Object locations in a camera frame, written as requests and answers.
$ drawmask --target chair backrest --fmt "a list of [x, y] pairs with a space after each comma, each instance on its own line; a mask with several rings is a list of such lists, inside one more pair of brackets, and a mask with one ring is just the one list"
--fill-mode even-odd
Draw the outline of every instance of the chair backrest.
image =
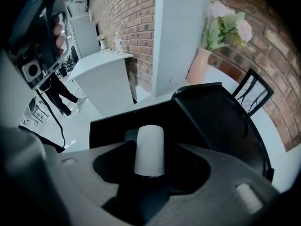
[[271, 87], [254, 70], [249, 69], [232, 94], [244, 110], [253, 115], [274, 94]]
[[32, 98], [32, 100], [28, 104], [28, 109], [31, 113], [35, 113], [37, 110], [36, 97]]

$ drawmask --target gray plastic panel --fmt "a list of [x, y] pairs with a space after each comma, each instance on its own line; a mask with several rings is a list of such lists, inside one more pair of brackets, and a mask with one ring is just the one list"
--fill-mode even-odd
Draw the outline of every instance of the gray plastic panel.
[[[101, 208], [115, 196], [118, 185], [104, 182], [92, 167], [95, 158], [122, 144], [58, 156], [46, 148], [49, 170], [74, 225], [127, 225]], [[208, 161], [210, 178], [193, 194], [171, 196], [147, 225], [232, 225], [242, 221], [240, 225], [246, 225], [252, 217], [236, 192], [242, 183], [249, 184], [264, 205], [277, 197], [271, 183], [239, 159], [192, 145], [180, 146]], [[63, 166], [60, 160], [68, 159], [73, 160]]]

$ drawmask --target flower vase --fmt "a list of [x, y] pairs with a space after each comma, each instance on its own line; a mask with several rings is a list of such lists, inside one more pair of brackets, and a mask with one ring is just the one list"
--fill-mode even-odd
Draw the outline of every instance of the flower vase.
[[198, 48], [197, 55], [195, 56], [186, 77], [186, 80], [190, 84], [196, 85], [203, 83], [206, 71], [208, 69], [208, 59], [210, 55], [210, 51], [204, 48]]
[[106, 49], [106, 48], [107, 48], [107, 45], [105, 44], [105, 41], [101, 40], [100, 41], [100, 50], [103, 50], [103, 49]]

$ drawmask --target cable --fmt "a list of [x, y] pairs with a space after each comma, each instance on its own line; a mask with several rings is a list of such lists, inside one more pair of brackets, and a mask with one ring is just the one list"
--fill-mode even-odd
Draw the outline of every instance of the cable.
[[[78, 90], [79, 90], [80, 88], [78, 88], [77, 90], [76, 90], [76, 92], [74, 93], [74, 96], [76, 95], [76, 93], [78, 92]], [[68, 105], [67, 106], [69, 106], [70, 105], [70, 103], [71, 103], [71, 101], [69, 101], [69, 103], [68, 103]]]
[[61, 128], [61, 133], [62, 133], [62, 137], [64, 139], [64, 145], [63, 148], [65, 148], [65, 144], [66, 144], [66, 140], [63, 134], [63, 127], [61, 126], [61, 124], [58, 122], [57, 118], [55, 117], [55, 115], [53, 114], [50, 105], [47, 103], [47, 101], [44, 99], [44, 97], [40, 94], [40, 92], [38, 90], [36, 90], [37, 94], [39, 95], [39, 97], [41, 98], [41, 100], [44, 102], [44, 104], [47, 106], [48, 110], [50, 111], [51, 115], [53, 116], [53, 118], [55, 119], [56, 123], [58, 124], [58, 126]]

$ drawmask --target red brick wall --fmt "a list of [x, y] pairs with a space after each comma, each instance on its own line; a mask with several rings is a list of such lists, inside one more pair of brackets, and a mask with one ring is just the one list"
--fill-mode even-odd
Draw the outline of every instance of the red brick wall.
[[91, 8], [100, 34], [107, 45], [115, 49], [114, 37], [119, 32], [132, 80], [146, 91], [151, 90], [155, 0], [91, 0]]
[[216, 50], [209, 64], [238, 82], [249, 68], [253, 68], [271, 86], [274, 95], [264, 109], [289, 151], [301, 139], [300, 53], [285, 24], [265, 0], [219, 1], [246, 13], [253, 38], [247, 48], [231, 46]]

